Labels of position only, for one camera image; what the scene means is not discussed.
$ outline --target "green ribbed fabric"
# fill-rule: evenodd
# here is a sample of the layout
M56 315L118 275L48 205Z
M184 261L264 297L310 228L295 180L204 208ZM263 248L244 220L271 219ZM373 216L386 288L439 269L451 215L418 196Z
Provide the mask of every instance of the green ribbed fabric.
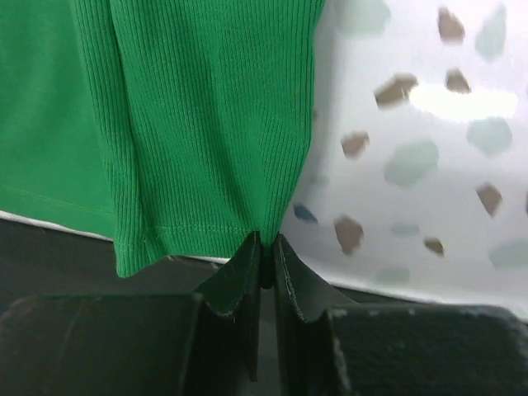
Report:
M323 0L71 0L117 271L275 238L309 149Z

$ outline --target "green garment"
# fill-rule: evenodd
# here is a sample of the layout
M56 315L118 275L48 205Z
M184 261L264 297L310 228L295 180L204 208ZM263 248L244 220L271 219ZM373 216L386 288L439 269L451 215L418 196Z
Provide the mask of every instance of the green garment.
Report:
M12 66L7 85L18 104L0 123L27 157L66 160L24 181L21 189L45 203L40 209L22 213L0 197L0 210L99 233L95 223L112 213L120 276L167 254L230 257L253 230L270 245L309 149L312 40L323 0L70 0L68 16L65 0L54 2L63 20L52 9L35 11L39 29L27 25L31 32L17 38L34 62L20 57L25 73ZM20 11L15 19L25 17ZM27 92L16 92L17 84ZM41 152L46 139L57 146ZM65 141L75 141L75 151L64 153ZM9 153L0 170L17 161L20 169L35 164ZM5 184L17 183L12 175ZM101 218L87 229L64 207L45 214L54 194Z
M111 208L68 2L0 0L0 210L111 237Z

